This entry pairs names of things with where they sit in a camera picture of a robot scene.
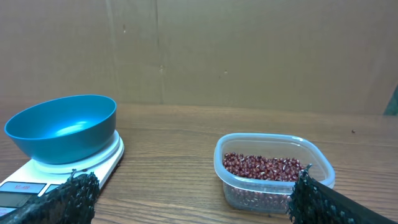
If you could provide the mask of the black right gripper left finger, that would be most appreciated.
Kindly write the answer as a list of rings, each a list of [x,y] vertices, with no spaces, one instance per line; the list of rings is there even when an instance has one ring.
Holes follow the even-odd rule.
[[[1,217],[1,224],[90,224],[100,196],[100,181],[94,172],[75,175],[22,207]]]

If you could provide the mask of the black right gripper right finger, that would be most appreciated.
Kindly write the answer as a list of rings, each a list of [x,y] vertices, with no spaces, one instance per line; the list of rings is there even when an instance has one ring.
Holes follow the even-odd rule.
[[[395,224],[365,206],[300,171],[290,195],[287,214],[293,224]]]

